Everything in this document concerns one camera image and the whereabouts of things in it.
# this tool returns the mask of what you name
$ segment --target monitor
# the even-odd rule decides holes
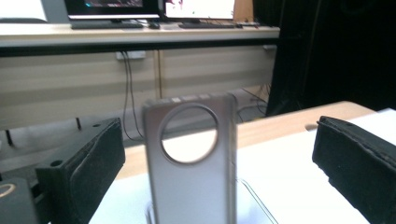
[[[71,21],[157,19],[158,0],[64,0]]]
[[[169,21],[232,20],[234,0],[163,0]]]

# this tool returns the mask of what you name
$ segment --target wooden desk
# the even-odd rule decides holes
[[[281,136],[306,132],[306,127],[316,125],[320,116],[338,119],[354,119],[375,113],[373,110],[350,102],[314,107],[267,119],[238,125],[237,148],[243,148]],[[126,162],[117,179],[148,171],[144,146],[128,147],[125,150]]]
[[[0,57],[275,44],[279,28],[72,30],[70,24],[0,24]]]

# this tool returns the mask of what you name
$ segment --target cable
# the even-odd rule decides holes
[[[139,141],[138,139],[132,138],[126,131],[125,127],[125,114],[126,114],[126,106],[128,104],[128,91],[131,93],[131,103],[132,103],[132,112],[134,115],[134,125],[136,127],[137,132],[139,133],[140,137],[144,139],[143,134],[140,132],[139,127],[137,125],[137,118],[136,118],[136,113],[134,111],[134,89],[133,89],[133,82],[132,82],[132,70],[131,70],[131,64],[129,63],[129,57],[128,53],[126,51],[122,51],[122,58],[124,60],[124,65],[125,65],[125,75],[126,75],[126,86],[125,86],[125,101],[124,101],[124,108],[122,112],[122,124],[123,124],[123,130],[125,134],[128,136],[128,138],[132,141]]]
[[[263,100],[259,95],[261,95],[261,92],[263,91],[264,88],[264,84],[260,85],[259,90],[256,93],[251,93],[250,91],[247,91],[245,89],[243,89],[245,92],[249,93],[252,98],[250,98],[251,101],[256,101],[256,107],[257,109],[262,113],[262,114],[266,114],[265,111],[263,111],[261,109],[262,106],[264,106],[265,108],[268,106],[268,102],[266,102],[265,100]],[[267,89],[267,93],[269,95],[269,89],[268,89],[268,85],[266,85],[266,89]]]
[[[257,107],[257,109],[260,111],[260,113],[262,113],[262,114],[264,114],[264,116],[265,116],[265,111],[262,111],[261,109],[260,109],[260,107],[267,107],[267,105],[259,105],[259,101],[257,101],[257,104],[256,104],[256,106],[255,105],[247,105],[247,106],[244,106],[244,107],[242,107],[242,108],[239,108],[238,109],[238,111],[236,112],[237,113],[237,115],[238,115],[238,117],[242,120],[242,123],[243,122],[245,122],[246,120],[243,120],[243,118],[242,118],[242,111],[244,111],[244,110],[247,110],[247,109],[251,109],[251,108],[253,108],[253,107]]]
[[[266,89],[267,89],[267,95],[270,95],[271,92],[271,85],[265,85]]]

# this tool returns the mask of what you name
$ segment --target round cutout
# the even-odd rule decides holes
[[[192,163],[202,160],[218,139],[213,115],[202,107],[188,107],[170,118],[162,132],[163,150],[173,161]]]
[[[12,193],[16,186],[14,184],[4,184],[0,185],[0,198],[6,197],[8,194]]]

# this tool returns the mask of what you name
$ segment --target black curtain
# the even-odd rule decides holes
[[[395,2],[285,0],[267,115],[338,101],[396,108]]]
[[[254,20],[268,26],[279,26],[282,0],[253,0]]]

